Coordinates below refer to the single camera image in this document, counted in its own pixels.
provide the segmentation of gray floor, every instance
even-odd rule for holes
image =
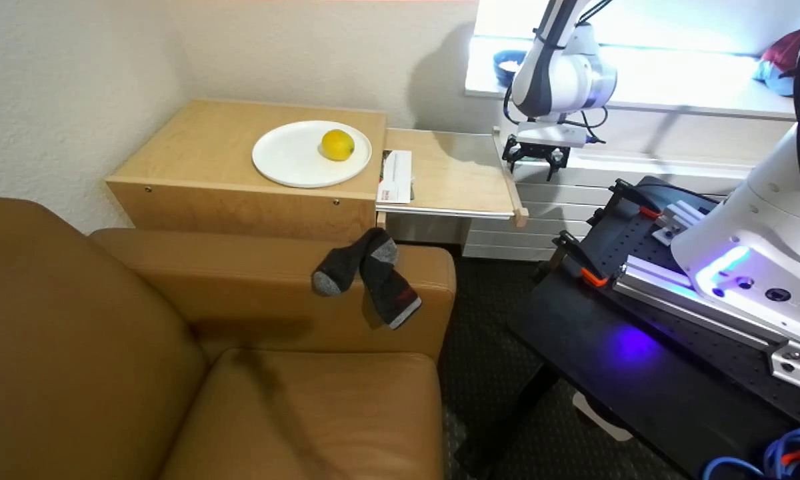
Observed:
[[[501,417],[541,365],[508,328],[535,288],[536,264],[459,257],[459,297],[440,359],[448,452],[468,435]],[[541,397],[515,432],[497,480],[587,477],[587,480],[680,480],[640,439],[617,441],[573,405],[564,379]],[[473,480],[452,456],[452,480]]]

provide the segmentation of white plate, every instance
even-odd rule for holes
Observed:
[[[355,148],[345,163],[320,155],[327,129],[343,127],[353,136]],[[288,123],[267,129],[252,148],[253,165],[285,187],[331,187],[343,184],[371,163],[371,140],[353,125],[328,119]]]

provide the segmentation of brown leather armchair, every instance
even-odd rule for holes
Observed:
[[[0,200],[0,480],[443,477],[452,256],[400,247],[424,303],[387,331],[312,293],[328,247]]]

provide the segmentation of blue light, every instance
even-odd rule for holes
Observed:
[[[737,245],[725,251],[720,257],[716,257],[696,273],[700,291],[720,295],[724,284],[729,283],[724,272],[737,272],[747,257],[749,257],[747,245]]]
[[[608,359],[615,367],[636,369],[645,367],[660,357],[660,340],[639,324],[624,321],[608,340]]]

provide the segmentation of white robot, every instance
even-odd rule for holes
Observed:
[[[587,23],[608,3],[583,12],[585,4],[587,0],[547,4],[536,43],[512,80],[511,100],[528,119],[511,136],[505,160],[545,156],[552,169],[564,168],[552,151],[567,151],[569,160],[569,148],[587,140],[587,129],[564,125],[564,116],[615,96],[617,72],[597,59]],[[729,200],[692,221],[669,247],[685,273],[648,265],[643,284],[660,288],[677,277],[667,288],[677,297],[667,305],[692,303],[700,305],[696,317],[724,317],[729,324],[720,328],[707,320],[719,331],[765,332],[773,340],[773,372],[800,387],[800,96],[797,125]]]
[[[619,75],[597,55],[589,23],[611,0],[587,3],[551,0],[535,28],[535,48],[508,91],[511,104],[525,113],[505,144],[511,168],[525,156],[547,160],[551,175],[567,168],[571,145],[587,144],[587,127],[569,125],[567,113],[605,107],[617,91]]]

